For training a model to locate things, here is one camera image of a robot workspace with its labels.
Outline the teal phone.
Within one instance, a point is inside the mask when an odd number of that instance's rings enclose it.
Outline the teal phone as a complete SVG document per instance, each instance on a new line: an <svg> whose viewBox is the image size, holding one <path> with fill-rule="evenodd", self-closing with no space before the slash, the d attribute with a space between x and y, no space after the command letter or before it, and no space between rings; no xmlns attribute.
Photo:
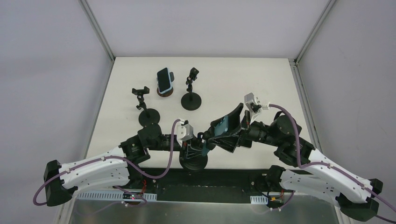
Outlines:
<svg viewBox="0 0 396 224"><path fill-rule="evenodd" d="M201 155L207 156L207 154L215 147L220 147L227 152L232 152L227 142L226 133L229 131L229 116L225 115L220 119L211 122L209 129L201 134L199 137L202 141Z"/></svg>

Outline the aluminium frame post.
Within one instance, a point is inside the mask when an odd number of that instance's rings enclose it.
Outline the aluminium frame post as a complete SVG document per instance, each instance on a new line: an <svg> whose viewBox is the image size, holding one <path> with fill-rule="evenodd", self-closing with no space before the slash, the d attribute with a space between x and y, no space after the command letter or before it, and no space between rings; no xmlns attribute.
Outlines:
<svg viewBox="0 0 396 224"><path fill-rule="evenodd" d="M308 37L306 38L305 42L303 43L301 49L299 50L297 56L293 60L295 65L298 66L301 60L303 59L305 53L307 52L310 45L313 43L314 38L319 33L319 30L323 26L324 22L326 21L328 15L330 14L332 8L337 3L337 0L328 0L324 9L322 10L321 14L319 15L317 21L315 22L313 28L311 29Z"/></svg>
<svg viewBox="0 0 396 224"><path fill-rule="evenodd" d="M92 10L89 2L87 0L78 0L79 4L82 7L83 12L85 13L95 35L97 36L102 48L104 49L105 53L107 54L109 60L112 64L114 64L116 56L113 53L110 44L108 43L103 30L101 29L99 22Z"/></svg>

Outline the black round-base phone stand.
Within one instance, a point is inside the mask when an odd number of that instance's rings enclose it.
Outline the black round-base phone stand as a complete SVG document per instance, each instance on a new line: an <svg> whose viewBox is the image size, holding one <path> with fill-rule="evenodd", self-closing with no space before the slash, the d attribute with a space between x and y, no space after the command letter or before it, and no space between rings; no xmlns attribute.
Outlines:
<svg viewBox="0 0 396 224"><path fill-rule="evenodd" d="M193 67L190 70L189 76L186 79L187 93L182 96L181 105L184 109L188 111L194 111L198 109L202 104L201 97L197 93L193 92L192 86L192 83L197 79L198 73L199 71Z"/></svg>

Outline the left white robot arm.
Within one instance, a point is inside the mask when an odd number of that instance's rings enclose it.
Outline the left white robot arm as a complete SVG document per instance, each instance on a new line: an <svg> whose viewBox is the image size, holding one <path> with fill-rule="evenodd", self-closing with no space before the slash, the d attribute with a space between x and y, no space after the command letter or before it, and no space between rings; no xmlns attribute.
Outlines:
<svg viewBox="0 0 396 224"><path fill-rule="evenodd" d="M150 175L139 164L150 159L149 151L168 151L168 165L159 175ZM176 120L170 134L163 134L158 124L144 126L137 134L115 148L92 158L61 164L49 161L43 175L45 191L43 205L58 206L71 200L74 195L94 188L126 186L136 189L142 177L164 177L172 162L173 152L179 152L179 161L184 169L200 171L207 165L209 148L202 134L193 134L193 128L184 121Z"/></svg>

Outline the left aluminium frame post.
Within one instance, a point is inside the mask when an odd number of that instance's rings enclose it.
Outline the left aluminium frame post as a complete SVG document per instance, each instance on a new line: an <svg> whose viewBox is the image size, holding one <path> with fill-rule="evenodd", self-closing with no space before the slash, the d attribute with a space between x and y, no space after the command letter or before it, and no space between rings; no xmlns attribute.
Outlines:
<svg viewBox="0 0 396 224"><path fill-rule="evenodd" d="M101 29L99 22L92 10L89 2L87 0L78 0L79 4L82 7L83 12L85 13L95 35L97 36L102 48L104 49L105 53L107 54L109 60L112 64L114 64L116 56L113 53L110 44L108 43L103 30Z"/></svg>

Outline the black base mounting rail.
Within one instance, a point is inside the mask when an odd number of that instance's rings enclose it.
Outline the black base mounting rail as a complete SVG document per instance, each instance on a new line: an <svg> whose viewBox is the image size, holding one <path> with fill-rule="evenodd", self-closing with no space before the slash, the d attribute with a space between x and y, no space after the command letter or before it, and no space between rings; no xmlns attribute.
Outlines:
<svg viewBox="0 0 396 224"><path fill-rule="evenodd" d="M152 179L140 174L122 186L151 193L161 202L249 203L251 196L277 195L279 184L266 182L269 169L204 169L188 172L171 168L166 176Z"/></svg>

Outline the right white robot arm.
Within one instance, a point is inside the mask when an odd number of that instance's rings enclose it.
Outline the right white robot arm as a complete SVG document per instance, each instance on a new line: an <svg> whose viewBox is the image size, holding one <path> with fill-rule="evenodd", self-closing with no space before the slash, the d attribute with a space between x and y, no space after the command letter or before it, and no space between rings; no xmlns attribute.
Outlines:
<svg viewBox="0 0 396 224"><path fill-rule="evenodd" d="M275 156L286 167L273 165L265 175L265 185L271 191L291 190L302 192L338 207L357 221L366 222L378 215L383 183L378 179L365 179L333 162L311 143L300 137L301 128L283 107L270 125L256 121L263 109L272 104L247 102L243 118L241 107L213 121L203 138L229 152L237 147L250 147L254 142L276 148ZM287 167L299 168L311 174L299 176Z"/></svg>

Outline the right aluminium frame post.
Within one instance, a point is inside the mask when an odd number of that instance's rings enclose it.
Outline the right aluminium frame post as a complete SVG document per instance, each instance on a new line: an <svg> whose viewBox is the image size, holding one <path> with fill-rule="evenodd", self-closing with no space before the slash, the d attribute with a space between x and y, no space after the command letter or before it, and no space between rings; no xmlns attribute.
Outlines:
<svg viewBox="0 0 396 224"><path fill-rule="evenodd" d="M295 65L298 66L301 60L303 59L305 53L307 52L310 45L313 43L314 38L319 33L319 30L323 26L324 22L326 21L328 15L330 14L332 8L337 3L337 0L328 0L324 9L322 10L321 14L319 15L317 21L315 22L313 28L311 29L308 37L306 38L305 42L303 43L301 49L299 50L297 56L293 60Z"/></svg>

